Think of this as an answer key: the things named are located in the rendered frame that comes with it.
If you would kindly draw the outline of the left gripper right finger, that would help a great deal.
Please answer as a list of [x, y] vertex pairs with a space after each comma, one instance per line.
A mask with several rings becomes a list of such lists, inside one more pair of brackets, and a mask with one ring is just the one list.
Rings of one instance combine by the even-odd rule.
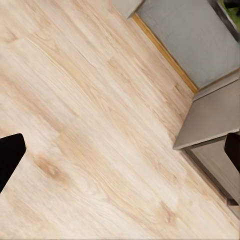
[[227, 134], [225, 140], [224, 152], [232, 161], [238, 172], [240, 173], [240, 135], [235, 133]]

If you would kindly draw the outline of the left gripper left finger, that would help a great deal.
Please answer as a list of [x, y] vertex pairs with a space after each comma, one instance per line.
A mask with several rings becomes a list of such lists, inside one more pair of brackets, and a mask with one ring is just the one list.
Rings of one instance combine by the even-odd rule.
[[22, 133], [0, 138], [0, 193], [26, 153]]

